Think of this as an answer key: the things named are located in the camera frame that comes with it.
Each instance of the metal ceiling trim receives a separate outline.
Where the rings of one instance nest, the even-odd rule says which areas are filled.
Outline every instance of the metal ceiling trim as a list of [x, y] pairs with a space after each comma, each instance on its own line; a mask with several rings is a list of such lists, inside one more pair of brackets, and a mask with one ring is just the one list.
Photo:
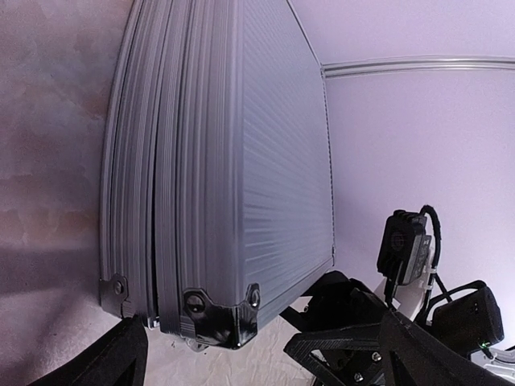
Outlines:
[[411, 56], [323, 64], [326, 78], [422, 70], [515, 70], [515, 58], [497, 56]]

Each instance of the screw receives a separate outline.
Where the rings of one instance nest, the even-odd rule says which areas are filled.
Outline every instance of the screw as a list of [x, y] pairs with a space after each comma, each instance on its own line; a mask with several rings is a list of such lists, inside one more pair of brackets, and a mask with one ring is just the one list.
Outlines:
[[374, 362], [379, 362], [381, 360], [381, 354], [379, 354], [377, 351], [375, 351], [373, 354], [372, 354], [372, 360]]
[[114, 289], [114, 293], [115, 293], [116, 295], [121, 295], [121, 294], [123, 294], [123, 290], [124, 290], [124, 288], [123, 288], [123, 284], [122, 284], [122, 282], [121, 282], [121, 281], [119, 281], [119, 280], [116, 280], [116, 281], [115, 281], [115, 283], [114, 283], [113, 289]]
[[255, 289], [250, 294], [250, 306], [252, 308], [256, 308], [257, 306], [259, 306], [260, 300], [261, 300], [261, 298], [259, 296], [259, 289]]
[[361, 375], [361, 373], [357, 372], [356, 374], [354, 374], [354, 382], [359, 384], [362, 380], [363, 376]]
[[204, 312], [206, 309], [206, 305], [204, 303], [204, 300], [198, 295], [192, 295], [186, 300], [186, 306], [187, 308], [196, 314], [200, 312]]

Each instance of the metal corner bracket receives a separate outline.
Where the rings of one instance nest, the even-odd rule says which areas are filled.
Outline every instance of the metal corner bracket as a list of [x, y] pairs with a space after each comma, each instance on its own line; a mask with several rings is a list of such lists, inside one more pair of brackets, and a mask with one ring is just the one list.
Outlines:
[[129, 296], [128, 289], [127, 279], [118, 273], [115, 273], [108, 281], [100, 279], [100, 302], [102, 309], [119, 318], [123, 318], [122, 304]]
[[236, 306], [215, 304], [203, 289], [183, 292], [184, 311], [195, 325], [196, 341], [237, 350], [258, 334], [259, 285], [251, 284]]

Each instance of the purple-tinted wall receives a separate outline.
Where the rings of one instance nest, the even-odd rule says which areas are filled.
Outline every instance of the purple-tinted wall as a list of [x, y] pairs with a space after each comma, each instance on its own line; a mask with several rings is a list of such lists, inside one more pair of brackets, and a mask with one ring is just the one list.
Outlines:
[[[515, 2], [293, 0], [323, 63], [515, 56]], [[493, 289], [515, 344], [515, 72], [426, 71], [328, 80], [338, 266], [374, 286], [385, 219], [439, 211], [441, 276]]]

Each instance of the stacked aluminum cases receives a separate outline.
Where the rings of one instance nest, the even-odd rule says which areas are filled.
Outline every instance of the stacked aluminum cases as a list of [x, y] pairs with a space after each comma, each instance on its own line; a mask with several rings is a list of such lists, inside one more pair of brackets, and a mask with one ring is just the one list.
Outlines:
[[238, 348], [333, 264], [323, 77], [286, 0], [136, 0], [106, 128], [101, 303]]

